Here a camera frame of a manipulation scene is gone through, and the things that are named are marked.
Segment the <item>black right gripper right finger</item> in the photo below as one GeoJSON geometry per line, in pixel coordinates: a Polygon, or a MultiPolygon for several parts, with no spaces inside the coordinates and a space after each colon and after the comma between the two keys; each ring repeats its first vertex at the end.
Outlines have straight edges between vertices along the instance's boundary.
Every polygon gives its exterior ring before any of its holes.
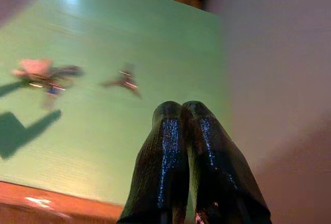
{"type": "Polygon", "coordinates": [[[182,105],[196,223],[271,223],[247,160],[211,110],[182,105]]]}

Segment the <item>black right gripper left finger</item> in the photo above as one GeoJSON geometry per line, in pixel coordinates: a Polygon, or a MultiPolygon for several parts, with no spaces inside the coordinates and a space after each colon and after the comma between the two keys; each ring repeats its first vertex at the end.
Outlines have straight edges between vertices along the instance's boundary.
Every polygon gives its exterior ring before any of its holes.
{"type": "Polygon", "coordinates": [[[189,162],[181,113],[182,106],[174,101],[154,110],[118,223],[184,223],[189,162]]]}

